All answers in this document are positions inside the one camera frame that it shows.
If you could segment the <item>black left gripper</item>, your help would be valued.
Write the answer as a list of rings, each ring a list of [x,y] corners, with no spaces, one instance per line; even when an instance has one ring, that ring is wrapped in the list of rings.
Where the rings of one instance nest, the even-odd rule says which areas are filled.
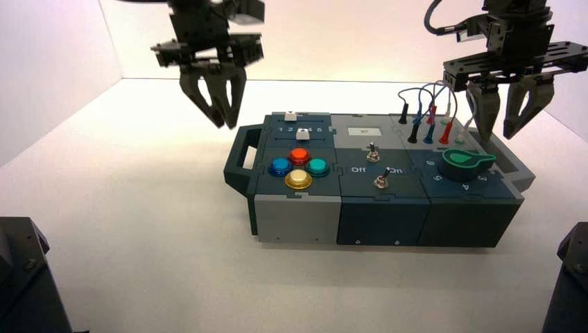
[[[262,24],[261,12],[176,12],[170,15],[175,37],[159,42],[150,50],[159,66],[189,66],[217,61],[235,65],[222,69],[217,99],[220,112],[202,95],[198,72],[180,70],[180,88],[184,94],[217,127],[229,129],[237,125],[247,80],[244,67],[263,58],[259,33],[230,33],[229,23],[240,25]]]

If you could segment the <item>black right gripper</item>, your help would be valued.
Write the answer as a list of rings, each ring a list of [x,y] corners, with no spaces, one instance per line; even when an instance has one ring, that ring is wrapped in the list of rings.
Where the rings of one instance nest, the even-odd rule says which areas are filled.
[[[548,21],[548,17],[470,17],[457,25],[459,42],[476,36],[487,40],[487,51],[443,64],[443,81],[453,91],[463,91],[467,85],[466,99],[481,142],[490,140],[499,113],[501,100],[495,84],[511,83],[503,136],[512,139],[553,99],[553,75],[538,74],[542,69],[557,67],[564,73],[587,70],[587,47],[570,41],[552,42],[554,25]],[[492,84],[468,83],[484,80]]]

